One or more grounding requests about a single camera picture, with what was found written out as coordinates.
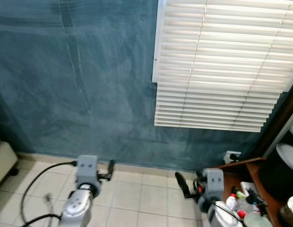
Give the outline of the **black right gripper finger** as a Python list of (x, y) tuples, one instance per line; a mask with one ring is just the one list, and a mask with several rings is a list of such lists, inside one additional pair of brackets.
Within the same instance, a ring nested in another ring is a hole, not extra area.
[(175, 179), (177, 180), (178, 186), (181, 189), (183, 196), (186, 199), (192, 199), (192, 194), (190, 192), (189, 186), (186, 184), (185, 177), (179, 172), (175, 172)]

